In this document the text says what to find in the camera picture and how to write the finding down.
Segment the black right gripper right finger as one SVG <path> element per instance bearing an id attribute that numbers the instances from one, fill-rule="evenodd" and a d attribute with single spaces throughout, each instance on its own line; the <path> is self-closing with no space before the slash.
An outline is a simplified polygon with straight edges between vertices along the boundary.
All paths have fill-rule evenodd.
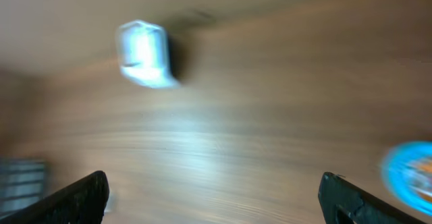
<path id="1" fill-rule="evenodd" d="M 321 178 L 318 199 L 326 224 L 426 224 L 331 172 Z"/>

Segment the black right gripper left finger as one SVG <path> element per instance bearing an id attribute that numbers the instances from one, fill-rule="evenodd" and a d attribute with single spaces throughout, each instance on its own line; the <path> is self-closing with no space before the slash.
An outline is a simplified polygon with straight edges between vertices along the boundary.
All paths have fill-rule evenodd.
<path id="1" fill-rule="evenodd" d="M 95 171 L 3 218 L 1 224 L 101 224 L 108 199 L 107 176 Z"/>

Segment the teal tin can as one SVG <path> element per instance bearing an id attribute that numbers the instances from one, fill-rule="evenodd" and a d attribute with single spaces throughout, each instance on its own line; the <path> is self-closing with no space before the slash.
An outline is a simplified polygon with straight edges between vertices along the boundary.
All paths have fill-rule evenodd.
<path id="1" fill-rule="evenodd" d="M 386 188 L 405 205 L 431 215 L 431 143 L 406 142 L 385 156 L 381 176 Z"/>

